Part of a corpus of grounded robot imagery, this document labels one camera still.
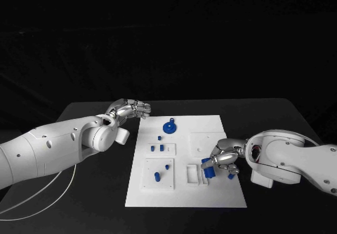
black backdrop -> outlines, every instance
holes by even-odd
[[[77,101],[286,98],[332,142],[335,9],[327,0],[5,3],[1,122],[24,132]]]

black table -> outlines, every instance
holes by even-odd
[[[299,112],[286,99],[148,101],[151,116],[220,115],[229,138],[246,139],[269,129],[295,131],[321,143]],[[57,121],[105,112],[111,102],[72,103]],[[239,180],[247,208],[125,208],[139,119],[124,128],[129,138],[113,144],[79,165],[72,186],[57,203],[20,221],[0,222],[0,233],[201,233],[335,231],[337,198],[302,178],[301,183],[273,183],[270,189],[250,183],[250,168],[237,159]],[[43,193],[0,218],[23,217],[43,209],[59,197],[73,168],[64,170]],[[16,204],[52,180],[54,175],[11,186],[0,210]]]

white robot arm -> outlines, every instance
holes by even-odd
[[[305,140],[315,146],[304,147]],[[269,130],[246,141],[221,139],[201,169],[217,165],[230,174],[239,173],[233,164],[245,157],[252,168],[252,182],[270,188],[273,181],[299,183],[304,176],[324,192],[337,195],[337,145],[321,145],[304,135]]]
[[[0,144],[0,189],[63,171],[113,141],[124,145],[129,132],[119,126],[128,118],[145,119],[149,112],[147,103],[119,99],[105,114],[43,125]]]

blue object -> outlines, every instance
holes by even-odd
[[[233,179],[233,176],[234,176],[233,174],[229,174],[229,175],[227,175],[227,178],[229,178],[229,179]]]
[[[201,159],[201,163],[204,163],[207,160],[210,160],[210,158]],[[206,178],[216,177],[216,172],[214,172],[214,168],[213,167],[207,167],[206,169],[203,169],[203,173],[204,173],[204,177]]]
[[[154,179],[157,182],[160,182],[160,173],[158,172],[154,173]]]
[[[177,126],[174,124],[174,119],[170,118],[170,122],[167,122],[164,125],[162,125],[162,131],[164,133],[167,134],[173,134],[177,130]]]

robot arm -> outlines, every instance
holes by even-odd
[[[311,141],[315,146],[304,147],[305,140],[311,141],[298,133],[269,130],[255,135],[243,144],[233,139],[221,139],[221,145],[217,143],[216,148],[227,148],[227,156],[234,154],[236,157],[246,158],[253,183],[270,188],[273,181],[295,184],[304,176],[319,190],[337,195],[337,145],[318,146]],[[213,155],[211,152],[210,158],[217,158],[220,154]],[[233,163],[234,159],[230,156],[223,160],[209,160],[211,163],[203,163],[201,168]]]
[[[54,174],[105,151],[113,141],[125,144],[128,118],[149,116],[151,107],[119,99],[106,113],[43,125],[0,144],[0,189],[21,180]]]

